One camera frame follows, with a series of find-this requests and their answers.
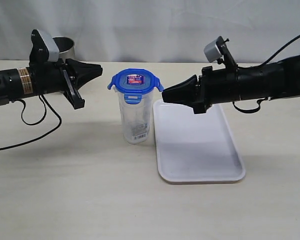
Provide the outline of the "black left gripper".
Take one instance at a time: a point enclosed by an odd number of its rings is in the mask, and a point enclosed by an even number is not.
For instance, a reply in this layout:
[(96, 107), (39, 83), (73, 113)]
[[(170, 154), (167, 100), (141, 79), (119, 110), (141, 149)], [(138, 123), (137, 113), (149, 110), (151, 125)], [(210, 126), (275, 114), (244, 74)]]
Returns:
[(85, 106), (79, 89), (102, 75), (100, 64), (85, 63), (72, 58), (56, 62), (30, 61), (27, 67), (33, 87), (31, 97), (61, 92), (77, 110)]

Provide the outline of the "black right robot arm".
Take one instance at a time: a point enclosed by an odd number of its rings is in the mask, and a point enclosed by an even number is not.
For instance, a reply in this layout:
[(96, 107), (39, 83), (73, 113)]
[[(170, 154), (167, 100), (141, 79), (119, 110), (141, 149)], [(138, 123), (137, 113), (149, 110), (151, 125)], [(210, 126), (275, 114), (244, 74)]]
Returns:
[(213, 69), (206, 66), (200, 75), (163, 90), (165, 103), (192, 108), (204, 114), (216, 104), (256, 100), (263, 101), (300, 97), (300, 55), (263, 66)]

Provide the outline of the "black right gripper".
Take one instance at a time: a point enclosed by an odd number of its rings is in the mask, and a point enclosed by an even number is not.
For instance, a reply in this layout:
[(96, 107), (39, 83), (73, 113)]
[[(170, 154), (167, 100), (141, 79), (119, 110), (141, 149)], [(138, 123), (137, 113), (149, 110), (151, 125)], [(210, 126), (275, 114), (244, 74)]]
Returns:
[(163, 90), (165, 103), (193, 105), (194, 114), (204, 114), (214, 104), (240, 100), (238, 71), (203, 67), (196, 74)]

